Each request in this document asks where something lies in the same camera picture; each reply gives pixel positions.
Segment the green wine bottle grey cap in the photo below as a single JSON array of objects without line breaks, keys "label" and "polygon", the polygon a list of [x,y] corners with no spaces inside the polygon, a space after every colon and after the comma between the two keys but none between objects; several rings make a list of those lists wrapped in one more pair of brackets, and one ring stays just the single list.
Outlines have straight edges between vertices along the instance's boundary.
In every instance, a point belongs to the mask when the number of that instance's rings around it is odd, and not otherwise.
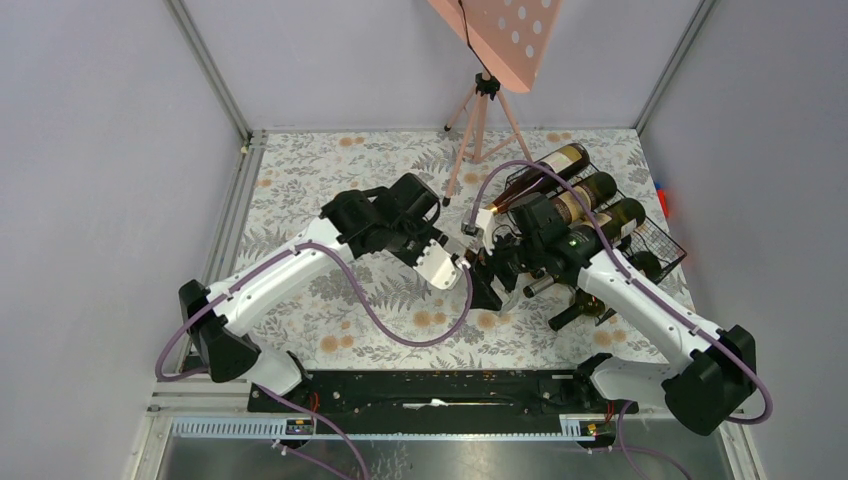
[{"label": "green wine bottle grey cap", "polygon": [[539,297],[549,290],[554,293],[567,295],[574,295],[575,292],[575,289],[567,284],[561,276],[539,272],[522,288],[522,294],[525,298],[530,299]]}]

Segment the olive wine bottle black cap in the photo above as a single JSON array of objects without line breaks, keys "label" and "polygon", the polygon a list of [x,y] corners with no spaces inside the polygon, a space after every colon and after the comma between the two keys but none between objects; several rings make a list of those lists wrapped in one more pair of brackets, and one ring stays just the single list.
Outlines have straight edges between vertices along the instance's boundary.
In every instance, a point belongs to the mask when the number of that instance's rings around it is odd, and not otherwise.
[{"label": "olive wine bottle black cap", "polygon": [[598,317],[604,314],[606,310],[606,304],[601,299],[578,289],[575,291],[572,304],[550,318],[548,326],[553,331],[559,331],[580,316]]}]

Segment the green wine bottle brown label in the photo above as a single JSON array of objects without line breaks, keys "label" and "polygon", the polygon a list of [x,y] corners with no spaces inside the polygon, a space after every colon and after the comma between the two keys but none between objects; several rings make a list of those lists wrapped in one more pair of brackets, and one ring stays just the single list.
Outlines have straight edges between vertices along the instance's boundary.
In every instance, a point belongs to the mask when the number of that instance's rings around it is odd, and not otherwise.
[{"label": "green wine bottle brown label", "polygon": [[551,205],[569,225],[584,218],[586,211],[593,211],[610,200],[617,192],[617,183],[608,173],[596,172],[572,185],[568,190],[552,197]]}]

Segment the dark wine bottle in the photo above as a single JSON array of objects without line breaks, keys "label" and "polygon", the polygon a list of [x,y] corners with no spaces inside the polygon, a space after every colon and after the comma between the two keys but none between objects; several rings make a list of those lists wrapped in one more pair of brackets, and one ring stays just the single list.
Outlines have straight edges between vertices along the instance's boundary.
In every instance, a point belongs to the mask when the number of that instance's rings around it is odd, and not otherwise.
[{"label": "dark wine bottle", "polygon": [[604,210],[593,211],[592,214],[601,233],[597,232],[593,222],[587,218],[570,230],[567,235],[569,246],[592,252],[603,250],[604,243],[611,247],[616,246],[646,220],[644,207],[632,198],[623,198]]}]

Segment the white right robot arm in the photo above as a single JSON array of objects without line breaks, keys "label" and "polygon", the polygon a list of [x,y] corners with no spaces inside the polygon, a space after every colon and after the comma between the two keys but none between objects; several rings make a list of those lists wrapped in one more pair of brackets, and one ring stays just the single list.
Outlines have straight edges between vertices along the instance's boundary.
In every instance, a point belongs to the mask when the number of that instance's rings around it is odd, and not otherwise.
[{"label": "white right robot arm", "polygon": [[662,363],[596,354],[580,365],[586,377],[573,386],[575,402],[597,412],[611,400],[667,408],[690,431],[707,435],[754,392],[766,389],[756,375],[756,343],[740,325],[724,329],[677,303],[630,263],[608,248],[627,232],[606,221],[570,226],[539,194],[521,201],[518,236],[480,249],[472,258],[476,282],[472,306],[498,310],[519,275],[542,270],[596,297],[622,315],[663,355]]}]

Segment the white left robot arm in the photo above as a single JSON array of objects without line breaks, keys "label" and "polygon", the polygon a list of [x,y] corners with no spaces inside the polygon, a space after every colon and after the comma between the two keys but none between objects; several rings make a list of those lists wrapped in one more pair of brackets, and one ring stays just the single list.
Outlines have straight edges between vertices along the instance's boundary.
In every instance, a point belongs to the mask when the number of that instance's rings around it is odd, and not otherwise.
[{"label": "white left robot arm", "polygon": [[315,278],[376,252],[392,254],[436,288],[450,288],[457,270],[435,226],[439,213],[436,193],[407,173],[389,187],[337,194],[300,233],[229,278],[209,286],[186,282],[178,298],[200,372],[215,383],[259,383],[285,410],[301,409],[311,387],[300,363],[252,340],[253,327]]}]

